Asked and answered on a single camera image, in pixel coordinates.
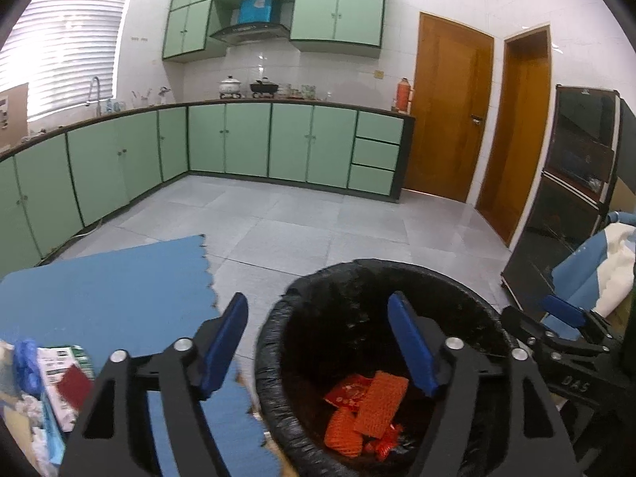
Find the blue plastic bag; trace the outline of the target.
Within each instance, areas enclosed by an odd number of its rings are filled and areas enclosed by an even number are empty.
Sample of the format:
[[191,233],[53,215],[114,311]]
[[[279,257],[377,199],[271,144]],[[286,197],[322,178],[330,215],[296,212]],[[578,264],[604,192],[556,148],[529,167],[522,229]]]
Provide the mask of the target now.
[[39,398],[43,391],[38,349],[38,344],[33,339],[25,338],[15,343],[13,354],[15,384],[21,392],[35,398]]

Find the orange mesh trash piece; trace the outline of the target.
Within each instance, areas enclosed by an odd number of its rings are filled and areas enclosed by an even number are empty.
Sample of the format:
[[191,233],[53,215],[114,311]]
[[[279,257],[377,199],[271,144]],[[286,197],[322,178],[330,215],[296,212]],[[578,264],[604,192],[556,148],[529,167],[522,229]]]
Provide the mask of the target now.
[[383,437],[406,394],[409,380],[379,370],[358,410],[354,431],[376,439]]

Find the black trash bin with bag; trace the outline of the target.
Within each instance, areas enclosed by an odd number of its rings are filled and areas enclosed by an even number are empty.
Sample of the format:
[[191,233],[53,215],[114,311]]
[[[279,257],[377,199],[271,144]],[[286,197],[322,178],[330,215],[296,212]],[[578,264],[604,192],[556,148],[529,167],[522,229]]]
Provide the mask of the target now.
[[296,279],[261,328],[254,378],[271,437],[297,474],[405,476],[415,463],[436,408],[416,386],[400,405],[396,421],[404,431],[385,461],[345,458],[324,445],[335,410],[324,398],[337,384],[379,370],[410,375],[388,321],[388,299],[397,291],[417,314],[490,360],[518,345],[484,298],[428,268],[366,258]]

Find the green lower kitchen cabinets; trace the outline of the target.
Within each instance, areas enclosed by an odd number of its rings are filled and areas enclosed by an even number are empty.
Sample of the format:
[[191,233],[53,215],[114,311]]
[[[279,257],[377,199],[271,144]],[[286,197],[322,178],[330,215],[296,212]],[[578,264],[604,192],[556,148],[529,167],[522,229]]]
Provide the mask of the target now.
[[59,128],[1,156],[1,270],[40,265],[186,175],[397,200],[414,129],[406,114],[291,100],[167,105]]

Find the blue white cloth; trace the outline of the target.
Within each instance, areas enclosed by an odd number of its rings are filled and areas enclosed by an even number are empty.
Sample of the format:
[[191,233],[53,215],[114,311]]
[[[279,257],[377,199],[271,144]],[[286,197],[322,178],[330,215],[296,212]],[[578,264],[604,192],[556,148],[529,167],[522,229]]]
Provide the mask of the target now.
[[607,319],[634,285],[635,214],[612,211],[608,224],[552,270],[553,293]]

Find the blue foam mat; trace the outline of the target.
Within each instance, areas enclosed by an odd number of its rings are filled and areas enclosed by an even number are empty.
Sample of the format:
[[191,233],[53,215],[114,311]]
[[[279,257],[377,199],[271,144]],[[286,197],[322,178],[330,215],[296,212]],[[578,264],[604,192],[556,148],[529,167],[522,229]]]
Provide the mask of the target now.
[[[159,353],[220,316],[204,240],[195,235],[9,273],[1,279],[1,340],[78,345],[97,374],[116,349],[133,357]],[[211,434],[231,476],[279,476],[238,375],[234,357],[221,389],[202,404]],[[159,393],[150,393],[149,406],[161,470],[178,476]]]

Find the red packet in bin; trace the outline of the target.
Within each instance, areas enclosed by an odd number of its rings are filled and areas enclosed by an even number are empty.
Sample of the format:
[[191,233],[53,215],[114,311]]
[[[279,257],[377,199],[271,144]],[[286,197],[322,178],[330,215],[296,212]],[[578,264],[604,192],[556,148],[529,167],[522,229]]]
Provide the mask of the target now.
[[335,384],[324,395],[324,400],[336,408],[346,408],[351,412],[357,413],[372,381],[372,378],[365,376],[349,375],[338,384]]

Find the red scouring pad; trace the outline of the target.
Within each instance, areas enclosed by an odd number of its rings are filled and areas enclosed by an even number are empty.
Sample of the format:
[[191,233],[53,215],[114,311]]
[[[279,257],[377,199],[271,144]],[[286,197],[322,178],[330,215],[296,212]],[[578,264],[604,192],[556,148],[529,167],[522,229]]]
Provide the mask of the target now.
[[62,379],[55,384],[60,397],[66,401],[75,411],[80,411],[92,392],[93,380],[88,378],[77,365],[69,366]]

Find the white green wrapper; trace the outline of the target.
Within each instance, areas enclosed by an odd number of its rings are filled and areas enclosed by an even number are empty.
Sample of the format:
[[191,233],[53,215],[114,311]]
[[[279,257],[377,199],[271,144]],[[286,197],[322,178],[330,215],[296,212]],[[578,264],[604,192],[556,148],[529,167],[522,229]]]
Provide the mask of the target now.
[[82,347],[71,345],[39,348],[37,362],[57,424],[69,433],[92,391],[95,372],[91,359]]

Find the wooden door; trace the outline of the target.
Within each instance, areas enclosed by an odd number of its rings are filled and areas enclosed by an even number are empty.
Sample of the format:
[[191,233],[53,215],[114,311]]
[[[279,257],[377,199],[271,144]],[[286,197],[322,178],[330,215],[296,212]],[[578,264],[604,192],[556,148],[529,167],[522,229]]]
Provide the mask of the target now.
[[493,63],[491,36],[419,15],[408,190],[467,200],[491,100]]
[[539,166],[551,74],[549,26],[504,41],[497,122],[477,211],[506,246],[521,223]]

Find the black glass cabinet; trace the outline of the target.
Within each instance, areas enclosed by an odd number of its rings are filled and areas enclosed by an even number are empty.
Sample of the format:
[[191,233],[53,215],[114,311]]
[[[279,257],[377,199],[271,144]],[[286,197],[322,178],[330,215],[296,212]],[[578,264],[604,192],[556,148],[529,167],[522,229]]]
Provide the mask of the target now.
[[635,114],[619,91],[556,88],[547,158],[502,285],[535,319],[552,270],[599,231],[610,211],[635,211]]

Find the orange thermos flask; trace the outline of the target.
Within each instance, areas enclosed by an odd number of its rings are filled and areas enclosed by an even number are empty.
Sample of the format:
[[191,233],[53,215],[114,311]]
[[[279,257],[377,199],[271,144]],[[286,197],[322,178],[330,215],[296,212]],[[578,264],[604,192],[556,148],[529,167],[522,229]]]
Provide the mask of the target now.
[[409,112],[410,99],[411,99],[411,84],[406,78],[402,78],[396,90],[395,108],[400,113]]

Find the sink faucet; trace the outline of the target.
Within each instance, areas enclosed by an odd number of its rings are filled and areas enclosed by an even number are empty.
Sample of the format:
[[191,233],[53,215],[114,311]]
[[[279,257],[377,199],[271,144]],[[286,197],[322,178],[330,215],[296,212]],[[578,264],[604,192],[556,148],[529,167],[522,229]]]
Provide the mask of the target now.
[[101,84],[98,76],[93,76],[89,84],[88,95],[85,101],[86,108],[95,106],[95,115],[101,117]]

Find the white cooking pot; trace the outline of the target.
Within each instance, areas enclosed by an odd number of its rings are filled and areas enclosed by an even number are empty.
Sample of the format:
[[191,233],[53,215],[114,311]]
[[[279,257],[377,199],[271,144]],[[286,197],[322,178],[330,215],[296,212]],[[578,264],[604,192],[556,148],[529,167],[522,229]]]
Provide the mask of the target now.
[[241,99],[241,83],[240,80],[228,76],[219,83],[219,96],[221,99]]

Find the black wok pan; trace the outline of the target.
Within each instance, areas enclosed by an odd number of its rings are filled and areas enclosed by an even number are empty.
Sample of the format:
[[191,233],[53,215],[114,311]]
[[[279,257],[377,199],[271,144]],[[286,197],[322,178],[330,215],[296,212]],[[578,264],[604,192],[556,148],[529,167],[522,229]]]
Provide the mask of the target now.
[[274,98],[278,91],[278,85],[271,83],[268,78],[264,78],[252,82],[250,91],[253,98]]

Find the brown cardboard box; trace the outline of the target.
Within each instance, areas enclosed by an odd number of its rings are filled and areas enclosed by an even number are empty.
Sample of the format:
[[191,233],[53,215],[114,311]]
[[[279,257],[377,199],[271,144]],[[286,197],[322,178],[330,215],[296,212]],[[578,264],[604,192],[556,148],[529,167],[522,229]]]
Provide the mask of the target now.
[[28,85],[21,84],[1,92],[0,149],[4,153],[28,137]]

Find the range hood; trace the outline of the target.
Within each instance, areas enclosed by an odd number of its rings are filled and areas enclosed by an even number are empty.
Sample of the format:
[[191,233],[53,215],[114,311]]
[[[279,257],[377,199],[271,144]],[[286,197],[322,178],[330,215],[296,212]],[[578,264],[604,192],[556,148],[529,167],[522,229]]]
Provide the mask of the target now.
[[266,21],[232,25],[209,36],[210,39],[220,41],[229,47],[274,39],[288,40],[289,37],[288,27],[280,23],[267,23]]

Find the white window blinds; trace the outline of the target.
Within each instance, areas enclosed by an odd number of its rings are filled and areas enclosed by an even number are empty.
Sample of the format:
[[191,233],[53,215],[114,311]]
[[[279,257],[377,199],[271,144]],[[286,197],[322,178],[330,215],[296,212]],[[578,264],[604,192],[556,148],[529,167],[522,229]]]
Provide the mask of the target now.
[[85,105],[98,76],[116,95],[129,0],[31,0],[1,50],[1,87],[28,85],[29,120]]

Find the blue box above hood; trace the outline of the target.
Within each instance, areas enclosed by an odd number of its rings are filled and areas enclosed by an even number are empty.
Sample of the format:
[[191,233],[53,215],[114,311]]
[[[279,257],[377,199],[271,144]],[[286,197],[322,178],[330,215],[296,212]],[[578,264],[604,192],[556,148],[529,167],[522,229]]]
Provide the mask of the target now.
[[273,19],[274,0],[242,0],[238,24],[269,23]]

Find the green upper wall cabinets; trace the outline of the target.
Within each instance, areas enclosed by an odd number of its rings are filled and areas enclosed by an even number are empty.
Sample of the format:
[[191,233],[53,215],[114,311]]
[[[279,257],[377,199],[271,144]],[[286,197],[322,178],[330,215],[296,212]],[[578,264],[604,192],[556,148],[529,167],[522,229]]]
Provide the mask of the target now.
[[[194,62],[223,57],[229,46],[209,36],[238,24],[242,0],[170,0],[163,57]],[[385,0],[274,0],[273,19],[302,52],[376,58],[383,42]]]

